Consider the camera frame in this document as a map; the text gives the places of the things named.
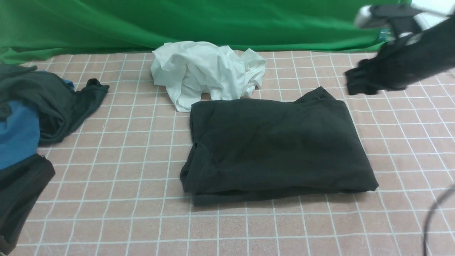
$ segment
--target green backdrop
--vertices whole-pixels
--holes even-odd
[[[360,7],[399,0],[0,0],[0,61],[209,41],[255,51],[376,50]]]

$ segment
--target garment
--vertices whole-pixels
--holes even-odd
[[[63,80],[71,89],[74,90],[74,83],[73,83],[72,81],[66,80],[66,79],[63,79],[63,78],[62,78],[62,80]]]
[[[63,80],[74,89],[73,82]],[[0,169],[35,154],[40,139],[39,114],[34,104],[12,100],[3,106],[8,110],[5,115],[8,117],[3,121],[0,118]]]
[[[36,69],[0,65],[0,121],[11,115],[6,102],[33,103],[39,111],[40,145],[58,143],[99,108],[109,86],[93,78],[75,92],[56,74]]]
[[[190,130],[180,180],[195,206],[378,187],[345,103],[322,87],[295,102],[198,102]]]
[[[54,175],[52,163],[38,154],[0,169],[0,255],[16,247],[25,220]]]
[[[212,100],[251,97],[261,87],[266,60],[248,49],[241,57],[229,47],[207,42],[167,43],[153,51],[155,85],[165,86],[179,112],[210,93]]]

